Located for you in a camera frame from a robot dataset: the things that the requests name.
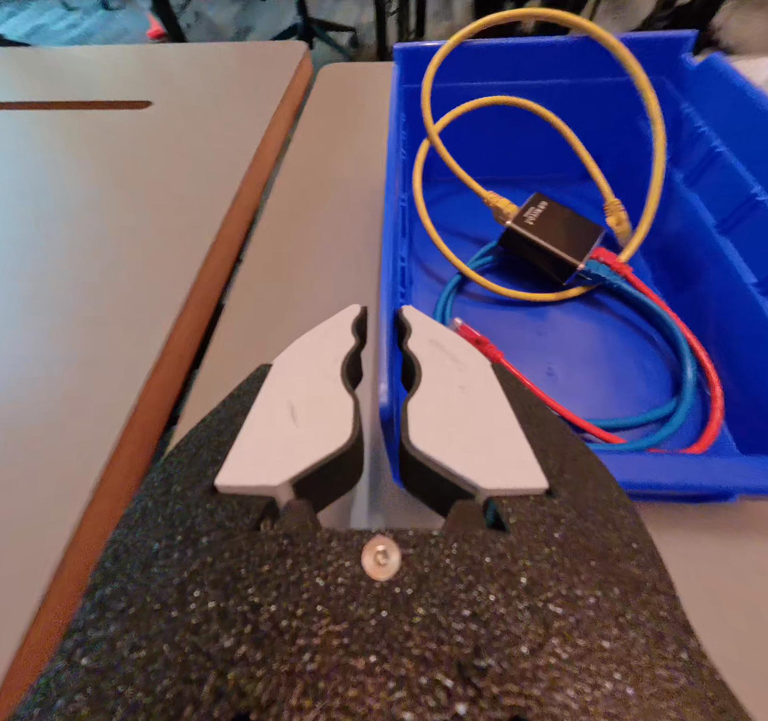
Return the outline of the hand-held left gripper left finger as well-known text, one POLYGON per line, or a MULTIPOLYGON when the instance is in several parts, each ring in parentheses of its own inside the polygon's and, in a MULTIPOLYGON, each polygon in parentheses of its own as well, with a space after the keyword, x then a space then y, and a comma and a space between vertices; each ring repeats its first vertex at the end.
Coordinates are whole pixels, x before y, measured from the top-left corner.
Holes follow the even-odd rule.
POLYGON ((214 485, 225 495, 331 505, 356 486, 364 442, 356 389, 368 309, 351 304, 269 366, 214 485))

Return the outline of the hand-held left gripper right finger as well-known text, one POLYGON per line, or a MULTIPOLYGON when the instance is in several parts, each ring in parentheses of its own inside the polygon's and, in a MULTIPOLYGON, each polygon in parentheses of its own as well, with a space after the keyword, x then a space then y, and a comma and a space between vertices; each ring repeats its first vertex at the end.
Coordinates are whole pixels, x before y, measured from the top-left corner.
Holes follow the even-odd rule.
POLYGON ((549 482, 492 364, 414 306, 398 310, 398 477, 441 517, 459 501, 543 495, 549 482))

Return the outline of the black network adapter box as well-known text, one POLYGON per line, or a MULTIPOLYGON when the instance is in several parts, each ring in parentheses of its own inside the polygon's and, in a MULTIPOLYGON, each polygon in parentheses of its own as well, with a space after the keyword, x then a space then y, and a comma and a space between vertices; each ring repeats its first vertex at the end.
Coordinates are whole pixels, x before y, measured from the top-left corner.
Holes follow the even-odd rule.
POLYGON ((578 278, 605 234, 605 227, 534 192, 504 224, 497 246, 566 286, 578 278))

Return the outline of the blue storage bin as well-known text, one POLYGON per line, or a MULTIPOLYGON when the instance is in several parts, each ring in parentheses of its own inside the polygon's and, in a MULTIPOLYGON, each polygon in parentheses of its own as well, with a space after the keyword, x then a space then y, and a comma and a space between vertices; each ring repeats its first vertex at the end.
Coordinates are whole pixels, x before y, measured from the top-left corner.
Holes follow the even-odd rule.
MULTIPOLYGON (((667 131, 663 196, 629 264, 713 359, 724 387, 725 422, 704 455, 681 453, 706 421, 706 396, 699 389, 662 453, 600 457, 640 499, 766 497, 766 95, 720 56, 693 58, 692 33, 627 34, 621 40, 650 78, 667 131)), ((395 49, 379 339, 379 414, 395 477, 406 399, 395 317, 406 304, 431 315, 456 274, 427 236, 412 198, 413 163, 426 136, 421 83, 437 48, 395 49)), ((651 164, 648 118, 627 73, 602 46, 569 36, 468 41, 438 68, 433 116, 438 120, 466 101, 501 95, 536 102, 567 123, 638 225, 651 164)), ((670 400, 679 384, 677 361, 656 329, 607 292, 529 304, 469 282, 454 313, 582 418, 638 415, 670 400)))

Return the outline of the black office chair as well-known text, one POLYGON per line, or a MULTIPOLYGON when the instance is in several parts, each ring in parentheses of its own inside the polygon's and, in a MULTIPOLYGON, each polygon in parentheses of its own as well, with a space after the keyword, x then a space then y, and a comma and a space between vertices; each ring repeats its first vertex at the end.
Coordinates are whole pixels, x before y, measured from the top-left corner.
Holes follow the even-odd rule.
POLYGON ((279 42, 299 40, 312 50, 316 42, 334 50, 346 61, 353 61, 360 46, 360 38, 354 26, 312 16, 306 0, 293 0, 296 8, 294 21, 273 35, 270 40, 279 42))

